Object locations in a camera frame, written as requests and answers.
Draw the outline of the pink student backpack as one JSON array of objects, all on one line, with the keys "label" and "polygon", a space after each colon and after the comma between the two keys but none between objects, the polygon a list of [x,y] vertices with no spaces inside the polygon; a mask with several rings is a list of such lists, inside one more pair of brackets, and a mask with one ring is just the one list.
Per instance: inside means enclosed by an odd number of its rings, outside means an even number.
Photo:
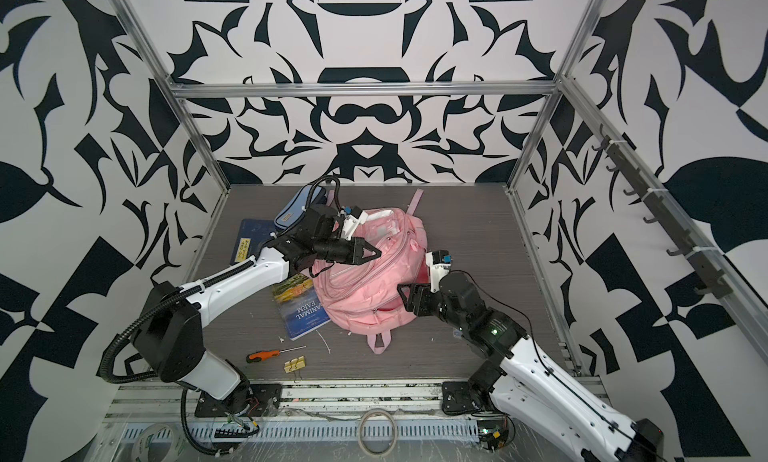
[{"label": "pink student backpack", "polygon": [[393,330],[415,319],[405,310],[397,285],[428,281],[427,234],[414,215],[422,196],[423,191],[417,190],[405,211],[365,211],[368,219],[353,238],[364,238],[376,246],[382,252],[379,259],[360,266],[330,266],[321,261],[313,266],[317,274],[314,288],[330,320],[364,336],[376,355],[389,347]]}]

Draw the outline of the Animal Farm book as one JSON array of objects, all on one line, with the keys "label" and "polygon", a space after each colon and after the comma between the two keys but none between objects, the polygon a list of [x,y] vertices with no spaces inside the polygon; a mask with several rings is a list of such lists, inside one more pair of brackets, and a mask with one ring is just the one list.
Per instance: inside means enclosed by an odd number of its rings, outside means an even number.
[{"label": "Animal Farm book", "polygon": [[271,292],[291,341],[330,322],[315,291],[313,280],[308,276],[297,274],[290,277],[273,285]]}]

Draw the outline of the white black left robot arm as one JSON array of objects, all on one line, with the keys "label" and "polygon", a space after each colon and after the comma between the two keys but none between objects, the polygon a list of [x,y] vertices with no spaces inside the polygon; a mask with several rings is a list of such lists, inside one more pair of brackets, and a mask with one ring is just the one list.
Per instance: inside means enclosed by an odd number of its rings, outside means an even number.
[{"label": "white black left robot arm", "polygon": [[229,412],[243,411],[252,397],[250,383],[236,366],[205,347],[204,328],[317,261],[360,266],[380,258],[379,249],[354,234],[369,217],[357,207],[310,206],[245,261],[177,288],[153,290],[129,342],[160,380],[206,394]]}]

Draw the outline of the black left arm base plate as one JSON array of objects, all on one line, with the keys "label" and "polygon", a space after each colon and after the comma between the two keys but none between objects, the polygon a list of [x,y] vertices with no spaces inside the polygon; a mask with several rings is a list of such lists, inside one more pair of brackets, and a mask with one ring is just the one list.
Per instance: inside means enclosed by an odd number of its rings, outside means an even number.
[{"label": "black left arm base plate", "polygon": [[248,389],[238,387],[224,400],[217,400],[202,392],[194,415],[197,418],[217,418],[235,415],[260,418],[271,416],[280,407],[283,386],[279,383],[251,384]]}]

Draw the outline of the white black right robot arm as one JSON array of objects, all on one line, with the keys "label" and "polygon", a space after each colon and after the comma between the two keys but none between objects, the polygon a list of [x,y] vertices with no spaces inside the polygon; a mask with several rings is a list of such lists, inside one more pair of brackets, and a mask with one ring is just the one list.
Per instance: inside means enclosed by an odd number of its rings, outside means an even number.
[{"label": "white black right robot arm", "polygon": [[468,384],[498,413],[516,419],[573,461],[660,461],[664,434],[596,397],[559,367],[523,326],[486,305],[463,271],[397,288],[405,309],[460,331],[483,363]]}]

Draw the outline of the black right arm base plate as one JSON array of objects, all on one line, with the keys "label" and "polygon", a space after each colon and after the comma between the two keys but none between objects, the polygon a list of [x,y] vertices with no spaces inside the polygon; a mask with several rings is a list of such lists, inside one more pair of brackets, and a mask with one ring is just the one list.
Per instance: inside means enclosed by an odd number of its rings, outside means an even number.
[{"label": "black right arm base plate", "polygon": [[488,394],[467,381],[446,381],[441,384],[440,409],[448,416],[494,411]]}]

